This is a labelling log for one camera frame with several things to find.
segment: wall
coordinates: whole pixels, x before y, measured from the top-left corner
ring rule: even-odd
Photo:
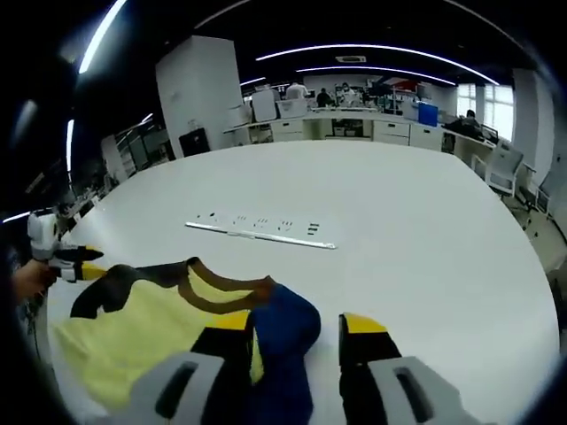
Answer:
[[[226,129],[228,109],[242,104],[234,43],[194,35],[156,65],[159,100],[167,133],[177,158],[183,157],[179,137],[189,122],[202,126],[212,150],[232,146]]]
[[[553,160],[555,141],[554,102],[546,83],[536,75],[536,93],[538,97],[538,146],[535,151],[535,169],[538,171],[532,178],[538,186],[548,174]]]
[[[103,152],[103,158],[106,163],[106,170],[108,174],[113,178],[118,180],[120,183],[125,182],[128,179],[124,165],[122,164],[122,158],[120,157],[120,152],[116,146],[116,139],[113,135],[105,137],[100,143],[100,147]]]
[[[457,89],[455,87],[440,87],[428,84],[427,89],[431,94],[431,102],[435,106],[450,115],[457,114]]]
[[[540,115],[535,72],[514,69],[514,146],[524,154],[524,162],[535,166]]]
[[[567,109],[554,102],[554,149],[549,177],[542,187],[553,198],[552,214],[567,236]]]

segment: office chair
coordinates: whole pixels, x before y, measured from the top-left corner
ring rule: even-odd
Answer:
[[[487,161],[472,156],[472,169],[501,198],[516,194],[517,172],[524,154],[500,140]]]

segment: blue cloth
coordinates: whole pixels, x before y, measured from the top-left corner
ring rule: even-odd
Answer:
[[[267,305],[252,310],[264,365],[252,388],[248,420],[256,425],[307,425],[313,400],[304,356],[321,333],[319,312],[277,284]]]

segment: white tabletop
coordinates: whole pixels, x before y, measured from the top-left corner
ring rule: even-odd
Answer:
[[[456,131],[453,130],[448,130],[446,128],[443,128],[443,133],[447,133],[448,135],[456,135],[457,137],[461,137],[464,140],[467,140],[469,142],[473,142],[473,143],[477,143],[477,144],[481,144],[487,148],[490,149],[494,149],[496,147],[496,145],[492,142],[489,142],[487,140],[478,140],[475,139],[474,137],[470,137],[468,135],[462,135],[461,133],[457,133]]]
[[[195,211],[332,216],[336,250],[186,228]],[[338,394],[338,315],[384,323],[462,395],[481,421],[510,423],[559,357],[557,321],[538,256],[497,196],[453,156],[384,143],[310,141],[214,151],[141,172],[73,230],[103,265],[199,256],[218,274],[270,274],[320,311],[307,355],[314,424],[345,423]],[[57,282],[48,320],[63,320],[81,286]],[[50,334],[67,405],[101,412],[68,371]]]

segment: led light strip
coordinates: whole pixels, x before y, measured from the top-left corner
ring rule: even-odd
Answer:
[[[31,214],[31,211],[23,212],[22,214],[18,214],[18,215],[14,215],[12,217],[8,217],[7,219],[2,220],[2,224],[5,224],[5,223],[8,223],[10,221],[17,220],[17,219],[22,219],[24,217],[27,217],[29,214]]]
[[[66,158],[67,158],[67,173],[69,181],[71,181],[71,142],[73,141],[73,128],[74,120],[67,122],[67,143],[66,143]]]
[[[226,12],[230,12],[232,9],[235,9],[238,6],[242,6],[243,4],[246,4],[248,2],[250,2],[250,0],[242,0],[238,3],[234,3],[230,5],[229,7],[225,7],[224,9],[216,12],[215,14],[209,16],[208,18],[201,20],[193,29],[199,29],[202,26],[204,26],[207,22],[210,22],[211,20],[216,19],[221,15],[224,15]]]
[[[254,80],[249,80],[249,81],[241,82],[241,83],[240,83],[240,87],[245,86],[246,84],[252,84],[253,82],[258,82],[258,81],[262,81],[262,80],[266,80],[266,77],[260,77],[260,78],[254,79]]]
[[[113,7],[110,8],[106,16],[103,18],[102,22],[97,28],[96,33],[93,35],[92,40],[90,40],[87,51],[85,51],[85,56],[82,59],[79,73],[86,73],[89,69],[90,62],[95,57],[95,53],[97,52],[100,42],[103,41],[103,37],[105,36],[106,31],[113,23],[114,18],[116,18],[116,15],[118,15],[118,12],[120,12],[120,9],[126,3],[126,1],[127,0],[117,0],[117,2],[113,4]]]
[[[455,62],[451,59],[442,58],[441,56],[432,55],[432,54],[426,53],[424,51],[406,49],[406,48],[403,48],[403,47],[385,46],[385,45],[382,45],[382,44],[323,44],[323,45],[320,45],[320,46],[302,47],[300,49],[278,51],[277,53],[272,53],[271,55],[266,55],[266,56],[262,56],[260,58],[256,58],[256,61],[259,62],[261,60],[276,58],[278,56],[283,56],[283,55],[289,55],[291,53],[298,53],[300,51],[319,50],[319,49],[342,49],[342,48],[382,49],[382,50],[402,51],[404,53],[412,53],[414,55],[424,56],[426,58],[436,59],[436,60],[440,60],[441,62],[445,62],[447,64],[458,66],[461,69],[464,69],[466,71],[469,71],[470,73],[473,73],[475,75],[478,75],[479,77],[484,78],[485,80],[489,81],[491,84],[494,84],[496,86],[500,85],[497,81],[495,81],[492,78],[484,75],[483,73],[480,73],[479,71],[475,71],[474,69],[469,68],[468,66],[465,66],[463,64],[459,64],[458,62]]]
[[[425,77],[435,81],[444,82],[445,84],[450,84],[451,86],[456,86],[456,83],[448,80],[443,80],[442,78],[433,77],[427,75],[426,73],[414,73],[413,71],[406,71],[404,69],[394,69],[394,68],[383,68],[381,66],[324,66],[321,68],[306,68],[298,69],[296,73],[308,73],[310,71],[327,71],[329,69],[371,69],[373,71],[386,71],[389,73],[409,73],[411,75],[417,75],[418,77]]]
[[[153,117],[153,113],[148,113],[148,115],[143,120],[140,121],[140,124],[144,124],[151,117]]]

